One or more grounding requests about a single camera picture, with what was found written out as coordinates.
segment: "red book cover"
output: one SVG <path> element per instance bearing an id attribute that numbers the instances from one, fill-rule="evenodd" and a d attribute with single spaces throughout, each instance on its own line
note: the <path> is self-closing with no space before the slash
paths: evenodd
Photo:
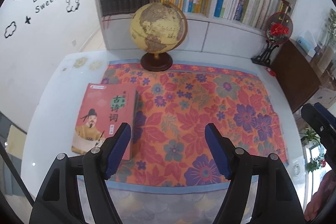
<path id="1" fill-rule="evenodd" d="M 136 86 L 132 84 L 98 85 L 88 84 L 79 110 L 71 150 L 85 154 L 118 130 L 122 122 L 131 126 L 137 103 Z M 132 138 L 123 160 L 132 158 Z"/>

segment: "white table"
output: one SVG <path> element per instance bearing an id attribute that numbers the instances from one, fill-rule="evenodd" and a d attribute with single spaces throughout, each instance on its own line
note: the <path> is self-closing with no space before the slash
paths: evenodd
<path id="1" fill-rule="evenodd" d="M 141 50 L 116 50 L 81 52 L 64 58 L 41 96 L 27 133 L 21 177 L 32 195 L 37 195 L 49 167 L 59 153 L 75 155 L 71 151 L 71 143 L 87 84 L 100 83 L 109 61 L 140 59 L 143 54 Z M 276 78 L 264 67 L 245 58 L 188 51 L 171 51 L 170 55 L 175 63 L 191 61 L 226 65 L 249 70 L 258 75 L 279 116 L 288 149 L 287 170 L 299 198 L 303 200 L 305 161 L 300 138 L 289 104 Z M 76 60 L 80 58 L 87 59 L 85 64 L 79 68 L 74 67 Z M 300 175 L 293 176 L 293 166 L 297 164 L 300 166 Z"/>

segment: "orange floral cloth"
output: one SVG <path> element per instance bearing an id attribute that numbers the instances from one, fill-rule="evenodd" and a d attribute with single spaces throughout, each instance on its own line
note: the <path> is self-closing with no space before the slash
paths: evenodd
<path id="1" fill-rule="evenodd" d="M 101 83 L 134 83 L 139 92 L 133 158 L 111 180 L 165 187 L 226 182 L 204 138 L 210 122 L 252 155 L 287 160 L 278 115 L 253 74 L 183 64 L 149 72 L 127 63 L 109 65 Z"/>

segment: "globe stand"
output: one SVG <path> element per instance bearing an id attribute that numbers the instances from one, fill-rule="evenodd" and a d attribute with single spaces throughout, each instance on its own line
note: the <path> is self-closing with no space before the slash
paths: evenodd
<path id="1" fill-rule="evenodd" d="M 164 52 L 161 54 L 146 53 L 141 58 L 141 65 L 144 69 L 149 71 L 164 71 L 168 70 L 173 64 L 171 56 Z"/>

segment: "screw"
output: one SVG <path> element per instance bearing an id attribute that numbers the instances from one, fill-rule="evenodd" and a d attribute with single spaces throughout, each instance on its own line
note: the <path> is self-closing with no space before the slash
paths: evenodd
<path id="1" fill-rule="evenodd" d="M 238 155 L 242 155 L 242 154 L 244 154 L 244 149 L 238 147 L 238 148 L 235 149 L 235 152 L 236 152 L 236 154 L 238 154 Z"/>
<path id="2" fill-rule="evenodd" d="M 270 156 L 270 158 L 271 158 L 272 160 L 277 160 L 279 157 L 278 157 L 277 154 L 272 153 L 271 156 Z"/>
<path id="3" fill-rule="evenodd" d="M 91 153 L 92 154 L 97 154 L 99 152 L 100 152 L 100 148 L 99 147 L 94 147 L 94 148 L 91 149 Z"/>
<path id="4" fill-rule="evenodd" d="M 62 159 L 64 159 L 65 158 L 65 154 L 64 153 L 61 153 L 61 154 L 58 154 L 57 155 L 57 159 L 58 160 L 62 160 Z"/>

